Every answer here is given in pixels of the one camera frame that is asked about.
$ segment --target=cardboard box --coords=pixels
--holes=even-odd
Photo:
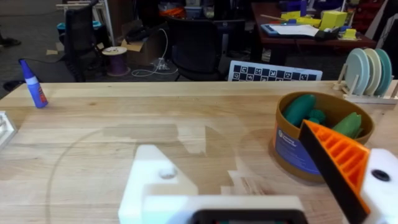
[[[134,27],[141,26],[141,21],[132,21],[122,26],[123,36]],[[127,48],[127,62],[136,65],[150,65],[160,58],[165,50],[166,38],[162,31],[154,32],[142,41],[129,42],[123,39],[122,47]]]

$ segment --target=round container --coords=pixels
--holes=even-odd
[[[365,144],[370,138],[374,123],[371,117],[359,106],[341,98],[318,92],[301,91],[283,96],[276,109],[276,124],[274,137],[270,149],[276,161],[286,171],[297,177],[311,182],[324,182],[317,167],[301,145],[299,138],[300,128],[290,124],[282,115],[282,111],[297,97],[304,94],[315,95],[315,109],[322,110],[326,115],[326,126],[333,127],[352,112],[361,115],[361,128],[363,131],[355,140]]]

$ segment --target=spool of wire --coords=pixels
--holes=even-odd
[[[110,65],[107,71],[109,76],[119,77],[130,72],[123,55],[126,52],[125,47],[108,47],[102,51],[103,55],[109,57]]]

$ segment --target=white plate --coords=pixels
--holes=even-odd
[[[364,49],[366,55],[369,59],[369,83],[365,89],[364,95],[373,96],[374,92],[376,91],[377,87],[380,84],[381,79],[381,62],[380,57],[377,52],[373,49]]]

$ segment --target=wooden tabletop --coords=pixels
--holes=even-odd
[[[277,100],[293,91],[341,95],[332,82],[44,83],[0,100],[18,133],[0,151],[0,223],[118,223],[140,144],[155,144],[200,194],[298,195],[310,223],[341,223],[328,187],[295,178],[268,151]],[[397,154],[394,106],[364,105],[369,147]]]
[[[295,39],[293,38],[275,38],[269,37],[260,27],[261,24],[268,24],[272,19],[261,17],[261,14],[268,16],[280,17],[280,9],[277,7],[275,2],[254,2],[251,4],[254,17],[256,19],[257,28],[259,29],[260,40],[262,44],[295,44]],[[365,37],[364,35],[359,35],[360,40],[327,40],[323,42],[317,42],[313,39],[296,39],[297,43],[300,45],[324,45],[331,47],[344,47],[344,48],[356,48],[356,47],[370,47],[375,48],[376,42]]]

